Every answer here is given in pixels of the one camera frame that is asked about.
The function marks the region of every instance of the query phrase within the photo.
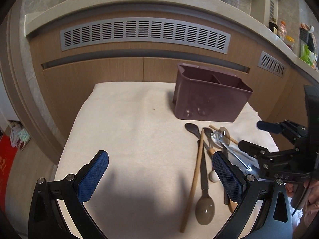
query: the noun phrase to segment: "vent slat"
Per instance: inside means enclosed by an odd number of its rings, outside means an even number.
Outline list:
[[[258,66],[281,78],[283,77],[286,69],[282,63],[264,51],[261,53]]]
[[[231,35],[207,26],[164,18],[126,17],[89,22],[61,30],[62,51],[109,42],[182,44],[227,54]]]

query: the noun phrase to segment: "metal bolt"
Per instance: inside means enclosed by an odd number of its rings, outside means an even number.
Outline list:
[[[279,185],[282,185],[282,184],[284,183],[281,179],[277,179],[276,182],[277,182]]]
[[[44,183],[44,178],[40,178],[40,179],[38,180],[38,184],[42,184],[42,183]]]
[[[66,176],[67,181],[72,181],[74,179],[74,174],[69,174]]]
[[[255,180],[255,177],[253,176],[253,175],[247,175],[246,176],[246,179],[248,180],[248,181],[250,181],[250,182],[253,182],[254,180]]]

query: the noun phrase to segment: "white tablecloth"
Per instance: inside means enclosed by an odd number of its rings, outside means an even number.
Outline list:
[[[177,119],[173,92],[172,83],[97,84],[74,122],[55,180],[77,173],[100,149],[108,152],[109,167],[84,206],[109,239],[211,239],[231,214],[223,203],[222,184],[209,183],[215,216],[207,226],[197,223],[198,180],[186,231],[179,232],[197,156],[197,138],[184,124],[192,122],[201,129],[210,123]],[[234,123],[212,124],[226,127],[236,140],[277,151],[270,134],[256,128],[258,120],[246,104]],[[59,203],[70,231],[80,237],[64,203]],[[258,211],[255,207],[242,236],[249,233]]]

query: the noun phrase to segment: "countertop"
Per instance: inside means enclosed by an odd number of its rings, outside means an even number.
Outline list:
[[[117,3],[130,2],[156,2],[169,5],[188,7],[191,9],[204,10],[207,13],[220,16],[241,25],[252,32],[260,35],[283,52],[292,63],[300,67],[307,74],[319,82],[319,72],[299,59],[286,44],[272,33],[262,23],[246,14],[245,12],[220,0],[66,0],[56,6],[44,11],[25,15],[25,36],[37,30],[41,26],[62,18],[71,13],[75,13],[88,8],[105,6]]]

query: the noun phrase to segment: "red mat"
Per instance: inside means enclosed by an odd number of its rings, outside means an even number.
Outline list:
[[[13,159],[17,153],[16,148],[12,148],[8,136],[3,135],[0,139],[0,208],[5,213],[5,191],[9,178]]]

